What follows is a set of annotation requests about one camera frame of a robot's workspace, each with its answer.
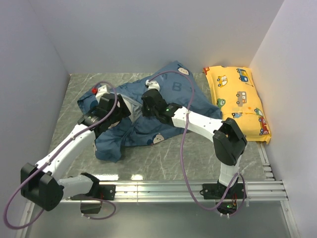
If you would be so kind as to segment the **white pillow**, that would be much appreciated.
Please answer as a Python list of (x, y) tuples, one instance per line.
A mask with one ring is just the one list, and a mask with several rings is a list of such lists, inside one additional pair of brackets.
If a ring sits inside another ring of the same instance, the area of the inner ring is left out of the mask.
[(129, 112), (131, 115), (129, 116), (132, 123), (134, 123), (141, 115), (142, 115), (142, 105), (137, 102), (136, 100), (127, 97), (125, 95), (122, 95), (122, 98), (129, 109)]

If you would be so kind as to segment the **blue cartoon mouse pillowcase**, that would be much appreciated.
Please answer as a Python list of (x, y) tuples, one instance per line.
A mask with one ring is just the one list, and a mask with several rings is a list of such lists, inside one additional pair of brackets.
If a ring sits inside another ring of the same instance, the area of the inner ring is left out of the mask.
[(159, 92), (165, 100), (161, 104), (163, 108), (176, 103), (190, 106), (191, 111), (209, 118), (222, 118), (220, 109), (203, 94), (188, 67), (173, 61), (154, 75), (116, 87), (117, 94), (130, 103), (131, 115), (96, 137), (94, 144), (97, 159), (117, 162), (121, 158), (122, 146), (154, 145), (183, 133), (183, 129), (159, 121), (159, 112), (148, 112), (143, 116), (142, 95), (149, 89), (147, 81), (158, 83)]

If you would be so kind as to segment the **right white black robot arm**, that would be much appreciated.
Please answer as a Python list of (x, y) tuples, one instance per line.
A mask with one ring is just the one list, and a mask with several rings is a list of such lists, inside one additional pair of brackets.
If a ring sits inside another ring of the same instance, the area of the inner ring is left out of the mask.
[(230, 198), (237, 192), (239, 163), (247, 140), (234, 119), (213, 119), (179, 104), (168, 104), (157, 89), (145, 92), (142, 101), (144, 116), (155, 116), (163, 124), (189, 130), (210, 140), (220, 161), (215, 191), (223, 198)]

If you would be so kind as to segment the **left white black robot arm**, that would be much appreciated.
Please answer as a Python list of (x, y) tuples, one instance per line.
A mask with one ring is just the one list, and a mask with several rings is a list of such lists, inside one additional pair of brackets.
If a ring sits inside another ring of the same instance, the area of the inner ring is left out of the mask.
[(22, 167), (21, 195), (46, 211), (69, 197), (101, 199), (100, 181), (92, 174), (82, 173), (72, 178), (62, 178), (62, 175), (97, 136), (131, 113), (131, 103), (121, 95), (100, 96), (97, 104), (80, 117), (72, 132), (53, 151), (35, 165), (27, 163)]

